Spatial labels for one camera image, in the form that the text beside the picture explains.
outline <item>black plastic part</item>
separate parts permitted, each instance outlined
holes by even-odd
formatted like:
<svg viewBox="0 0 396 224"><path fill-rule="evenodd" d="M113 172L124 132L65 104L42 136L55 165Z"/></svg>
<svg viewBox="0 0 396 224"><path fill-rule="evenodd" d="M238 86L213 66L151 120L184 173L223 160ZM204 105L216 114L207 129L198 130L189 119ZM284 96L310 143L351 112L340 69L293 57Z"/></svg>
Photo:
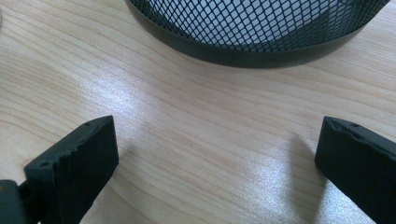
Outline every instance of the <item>black plastic part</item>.
<svg viewBox="0 0 396 224"><path fill-rule="evenodd" d="M358 124L325 117L317 167L377 223L396 223L396 144Z"/></svg>
<svg viewBox="0 0 396 224"><path fill-rule="evenodd" d="M234 67L271 68L308 63L339 49L364 28L362 26L348 35L306 48L277 52L242 51L220 48L194 41L182 35L176 35L148 19L134 6L131 0L125 0L125 2L142 26L171 48L203 61ZM312 27L305 27L295 32L306 32L307 29L315 29L315 26L319 27L322 25L319 22L317 24L312 22Z"/></svg>
<svg viewBox="0 0 396 224"><path fill-rule="evenodd" d="M29 186L43 197L43 224L79 223L119 164L112 117L91 120L25 167Z"/></svg>
<svg viewBox="0 0 396 224"><path fill-rule="evenodd" d="M27 181L19 186L26 219L29 223L37 223L47 213L47 206L38 192L32 191Z"/></svg>
<svg viewBox="0 0 396 224"><path fill-rule="evenodd" d="M12 180L0 180L0 223L29 224L18 185Z"/></svg>
<svg viewBox="0 0 396 224"><path fill-rule="evenodd" d="M118 164L113 118L91 120L25 166L19 187L0 181L0 223L77 224Z"/></svg>

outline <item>black plastic piece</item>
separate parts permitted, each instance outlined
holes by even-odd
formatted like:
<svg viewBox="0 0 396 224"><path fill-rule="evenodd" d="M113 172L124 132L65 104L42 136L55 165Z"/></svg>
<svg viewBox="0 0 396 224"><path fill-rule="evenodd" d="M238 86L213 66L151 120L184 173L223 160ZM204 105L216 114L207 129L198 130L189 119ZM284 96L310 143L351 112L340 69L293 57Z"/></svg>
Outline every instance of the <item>black plastic piece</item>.
<svg viewBox="0 0 396 224"><path fill-rule="evenodd" d="M28 224L18 185L12 180L0 180L0 223Z"/></svg>
<svg viewBox="0 0 396 224"><path fill-rule="evenodd" d="M0 204L15 211L0 210L0 217L10 218L1 223L79 223L118 164L112 117L79 126L25 166L27 180L18 193L14 188L7 201L0 198Z"/></svg>
<svg viewBox="0 0 396 224"><path fill-rule="evenodd" d="M396 144L358 124L325 117L317 167L377 223L396 223Z"/></svg>

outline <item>metal mesh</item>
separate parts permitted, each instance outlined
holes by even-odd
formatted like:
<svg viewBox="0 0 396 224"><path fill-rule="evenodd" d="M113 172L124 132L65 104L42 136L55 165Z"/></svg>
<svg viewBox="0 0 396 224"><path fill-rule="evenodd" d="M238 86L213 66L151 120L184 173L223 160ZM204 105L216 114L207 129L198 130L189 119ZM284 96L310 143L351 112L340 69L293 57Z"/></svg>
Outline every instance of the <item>metal mesh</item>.
<svg viewBox="0 0 396 224"><path fill-rule="evenodd" d="M200 43L276 52L334 40L389 0L131 0L162 28Z"/></svg>

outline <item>light wood surface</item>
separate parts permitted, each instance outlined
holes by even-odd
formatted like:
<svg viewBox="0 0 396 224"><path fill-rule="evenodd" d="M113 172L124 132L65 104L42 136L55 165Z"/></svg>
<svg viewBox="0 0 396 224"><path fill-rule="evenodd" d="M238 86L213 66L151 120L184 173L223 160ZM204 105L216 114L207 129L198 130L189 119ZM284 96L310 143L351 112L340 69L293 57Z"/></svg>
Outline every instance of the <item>light wood surface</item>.
<svg viewBox="0 0 396 224"><path fill-rule="evenodd" d="M113 115L120 166L82 223L371 223L317 170L325 115L396 140L396 0L283 69L195 60L123 0L0 0L0 179Z"/></svg>

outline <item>black plastic object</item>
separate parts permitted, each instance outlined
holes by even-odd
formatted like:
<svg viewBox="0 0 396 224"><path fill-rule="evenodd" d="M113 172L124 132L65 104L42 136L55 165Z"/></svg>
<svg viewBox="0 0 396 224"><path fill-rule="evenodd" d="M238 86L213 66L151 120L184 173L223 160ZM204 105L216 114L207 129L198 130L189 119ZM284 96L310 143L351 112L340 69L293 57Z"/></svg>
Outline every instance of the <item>black plastic object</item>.
<svg viewBox="0 0 396 224"><path fill-rule="evenodd" d="M278 67L322 57L356 35L389 0L125 0L139 22L192 57Z"/></svg>
<svg viewBox="0 0 396 224"><path fill-rule="evenodd" d="M77 224L119 164L113 118L91 120L25 166L26 181L0 181L2 224Z"/></svg>
<svg viewBox="0 0 396 224"><path fill-rule="evenodd" d="M342 119L323 120L317 167L377 223L396 223L396 144Z"/></svg>

